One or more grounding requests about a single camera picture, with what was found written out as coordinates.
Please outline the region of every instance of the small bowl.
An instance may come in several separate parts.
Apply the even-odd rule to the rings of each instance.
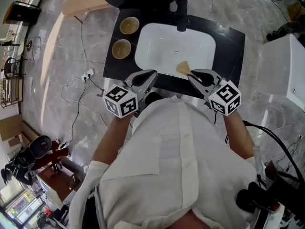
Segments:
[[[131,50],[132,46],[130,42],[125,39],[121,39],[116,41],[112,46],[112,55],[116,59],[124,59],[130,54]]]
[[[120,24],[120,31],[125,35],[135,33],[139,29],[140,22],[136,17],[128,17]]]

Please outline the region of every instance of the black countertop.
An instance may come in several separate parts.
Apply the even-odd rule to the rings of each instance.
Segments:
[[[120,31],[122,20],[134,16],[139,19],[139,29],[131,35],[124,35]],[[238,86],[244,58],[245,35],[230,27],[225,27],[214,21],[196,16],[188,16],[188,29],[201,31],[211,35],[216,42],[214,62],[212,70],[216,71],[227,81],[231,80]],[[158,11],[121,10],[114,27],[110,41],[103,76],[117,80],[125,80],[130,74],[141,69],[135,63],[134,55],[139,36],[143,26],[149,23],[177,25],[177,18],[173,12],[160,13]],[[122,60],[115,59],[112,55],[113,44],[120,39],[127,39],[131,45],[131,53]],[[159,74],[154,87],[168,91],[203,98],[190,84],[188,80]]]

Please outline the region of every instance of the faucet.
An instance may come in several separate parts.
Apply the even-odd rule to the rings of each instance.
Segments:
[[[176,0],[177,3],[177,11],[175,14],[177,15],[177,30],[178,31],[186,31],[186,25],[188,23],[187,18],[187,0]]]

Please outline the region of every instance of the marble floor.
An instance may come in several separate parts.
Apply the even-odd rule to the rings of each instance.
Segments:
[[[103,87],[112,82],[104,79],[102,72],[112,30],[119,13],[115,8],[89,12],[82,15],[84,22],[81,28],[81,24],[75,18],[60,16],[64,2],[65,0],[43,0],[41,3],[39,21],[31,28],[29,34],[29,38],[34,39],[34,61],[27,60],[24,64],[26,76],[22,103],[23,118],[33,128],[63,142],[71,139],[71,127],[78,109],[75,101],[85,89],[84,82],[72,81],[73,78],[80,78],[84,71],[93,68],[95,75],[92,79],[97,85]],[[283,0],[276,4],[288,18],[285,7],[293,2]],[[295,143],[299,134],[305,137],[305,115],[301,109],[256,92],[260,71],[258,62],[265,36],[286,22],[281,11],[271,0],[188,0],[188,13],[246,34],[239,83],[243,95],[243,104],[239,108],[242,118],[274,130],[287,146]],[[41,37],[41,48],[39,40],[34,38],[36,36]],[[32,52],[27,53],[26,57],[31,59]],[[72,83],[62,90],[63,85],[71,81]],[[61,90],[66,101],[61,98]],[[112,119],[98,94],[101,94],[101,91],[88,82],[81,100],[83,105],[80,105],[80,113],[74,124],[73,140],[69,145],[70,160],[80,165],[84,171]],[[199,100],[198,107],[214,121],[214,112],[204,109],[203,104],[203,100]],[[215,127],[221,138],[225,139],[226,131],[220,115],[217,116]],[[264,161],[277,161],[284,156],[281,148],[269,136],[252,128],[249,130],[256,145],[260,147]],[[305,138],[300,141],[294,154],[295,162],[305,174],[304,157]],[[282,160],[279,165],[286,169],[288,160]],[[288,172],[295,173],[293,168]]]

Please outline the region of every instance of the power strip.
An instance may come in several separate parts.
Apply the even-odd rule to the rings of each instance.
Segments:
[[[94,70],[93,69],[88,70],[86,74],[83,74],[81,76],[82,81],[84,82],[84,81],[88,80],[89,79],[89,75],[90,75],[90,77],[94,76]]]

